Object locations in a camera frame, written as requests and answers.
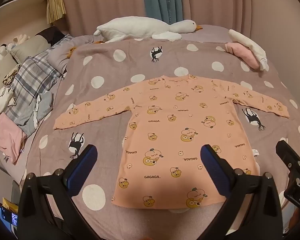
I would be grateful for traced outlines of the peach cartoon print shirt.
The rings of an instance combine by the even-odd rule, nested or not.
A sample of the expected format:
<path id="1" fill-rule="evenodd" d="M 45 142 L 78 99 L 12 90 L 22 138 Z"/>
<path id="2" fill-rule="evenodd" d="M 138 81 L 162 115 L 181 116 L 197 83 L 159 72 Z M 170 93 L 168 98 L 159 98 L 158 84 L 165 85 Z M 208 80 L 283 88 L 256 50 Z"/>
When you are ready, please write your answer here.
<path id="1" fill-rule="evenodd" d="M 235 104 L 289 117 L 281 102 L 239 84 L 193 75 L 157 77 L 83 102 L 55 121 L 67 129 L 131 111 L 112 203 L 132 209 L 195 208 L 224 201 L 200 159 L 208 144 L 256 175 Z"/>

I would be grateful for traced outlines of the pink cloth on bedside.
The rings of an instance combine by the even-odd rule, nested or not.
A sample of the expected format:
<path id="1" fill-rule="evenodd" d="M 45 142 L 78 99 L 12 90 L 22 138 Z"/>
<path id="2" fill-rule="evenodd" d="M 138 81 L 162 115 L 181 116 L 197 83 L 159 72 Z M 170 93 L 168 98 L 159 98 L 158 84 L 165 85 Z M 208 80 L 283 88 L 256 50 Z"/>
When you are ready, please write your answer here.
<path id="1" fill-rule="evenodd" d="M 17 162 L 26 138 L 26 133 L 5 113 L 0 115 L 0 151 L 12 164 Z"/>

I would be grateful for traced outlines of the plaid grey blanket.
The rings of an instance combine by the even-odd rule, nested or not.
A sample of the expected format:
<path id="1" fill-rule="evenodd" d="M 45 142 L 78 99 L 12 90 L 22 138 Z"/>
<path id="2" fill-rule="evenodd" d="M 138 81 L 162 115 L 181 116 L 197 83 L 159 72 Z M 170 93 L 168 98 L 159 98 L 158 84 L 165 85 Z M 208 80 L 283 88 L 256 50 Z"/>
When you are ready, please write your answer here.
<path id="1" fill-rule="evenodd" d="M 5 110 L 8 118 L 17 120 L 39 94 L 49 91 L 57 83 L 61 74 L 48 63 L 48 55 L 72 38 L 67 34 L 51 48 L 25 59 L 11 84 L 16 105 Z"/>

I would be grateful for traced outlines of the mauve polka dot bedspread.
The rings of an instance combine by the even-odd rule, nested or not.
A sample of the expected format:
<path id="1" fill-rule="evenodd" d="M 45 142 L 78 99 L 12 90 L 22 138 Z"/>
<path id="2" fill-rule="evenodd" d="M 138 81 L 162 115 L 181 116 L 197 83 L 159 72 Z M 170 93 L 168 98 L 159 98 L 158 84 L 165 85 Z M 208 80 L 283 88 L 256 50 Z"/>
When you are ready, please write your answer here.
<path id="1" fill-rule="evenodd" d="M 34 138 L 27 171 L 48 176 L 57 168 L 65 168 L 92 144 L 97 147 L 98 159 L 73 202 L 100 237 L 196 239 L 224 201 L 183 209 L 132 209 L 112 203 L 131 111 L 67 129 L 54 128 L 62 113 L 83 102 L 145 80 L 187 75 L 233 82 L 287 107 L 289 117 L 285 118 L 259 109 L 249 113 L 247 106 L 235 104 L 253 151 L 257 174 L 270 172 L 282 193 L 287 187 L 288 169 L 275 146 L 284 140 L 300 155 L 300 105 L 273 66 L 258 73 L 226 53 L 223 44 L 187 40 L 134 39 L 78 47 L 67 64 L 53 111 Z"/>

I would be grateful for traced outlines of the grey pillow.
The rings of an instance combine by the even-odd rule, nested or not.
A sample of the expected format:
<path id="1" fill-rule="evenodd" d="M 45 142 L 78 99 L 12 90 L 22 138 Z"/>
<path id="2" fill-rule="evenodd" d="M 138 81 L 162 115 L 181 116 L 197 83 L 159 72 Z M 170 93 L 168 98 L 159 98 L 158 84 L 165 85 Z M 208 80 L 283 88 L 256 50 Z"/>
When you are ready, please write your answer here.
<path id="1" fill-rule="evenodd" d="M 19 63 L 23 63 L 27 57 L 38 55 L 50 47 L 43 36 L 36 35 L 14 47 L 10 53 Z"/>

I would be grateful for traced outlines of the pink curtain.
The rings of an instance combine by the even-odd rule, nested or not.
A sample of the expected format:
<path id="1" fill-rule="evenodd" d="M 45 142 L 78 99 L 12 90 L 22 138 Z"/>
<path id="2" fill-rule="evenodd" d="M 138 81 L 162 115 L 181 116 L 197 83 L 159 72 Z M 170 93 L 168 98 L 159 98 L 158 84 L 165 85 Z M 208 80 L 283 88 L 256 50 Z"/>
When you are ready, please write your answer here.
<path id="1" fill-rule="evenodd" d="M 72 35 L 91 34 L 98 25 L 123 16 L 146 16 L 144 0 L 64 0 Z M 259 40 L 274 31 L 289 0 L 182 0 L 184 20 L 235 29 Z"/>

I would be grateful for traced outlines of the yellow fringe tassel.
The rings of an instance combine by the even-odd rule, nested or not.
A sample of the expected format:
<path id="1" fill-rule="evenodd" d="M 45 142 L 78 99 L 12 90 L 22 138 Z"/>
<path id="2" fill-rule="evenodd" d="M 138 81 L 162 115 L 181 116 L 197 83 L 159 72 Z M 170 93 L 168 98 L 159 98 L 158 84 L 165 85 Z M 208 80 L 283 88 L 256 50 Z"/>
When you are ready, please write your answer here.
<path id="1" fill-rule="evenodd" d="M 66 9 L 63 0 L 47 0 L 46 20 L 51 24 L 63 18 L 66 15 Z"/>

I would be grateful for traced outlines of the white goose plush toy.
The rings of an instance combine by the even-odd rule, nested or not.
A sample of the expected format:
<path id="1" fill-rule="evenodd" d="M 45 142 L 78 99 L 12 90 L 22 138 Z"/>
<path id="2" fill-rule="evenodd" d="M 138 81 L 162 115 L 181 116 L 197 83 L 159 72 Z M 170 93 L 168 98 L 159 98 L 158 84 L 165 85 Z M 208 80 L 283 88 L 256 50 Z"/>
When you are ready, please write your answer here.
<path id="1" fill-rule="evenodd" d="M 99 25 L 94 36 L 102 36 L 105 43 L 134 38 L 152 38 L 157 40 L 175 41 L 182 39 L 182 34 L 194 33 L 202 26 L 193 20 L 183 20 L 173 24 L 141 16 L 114 18 Z"/>

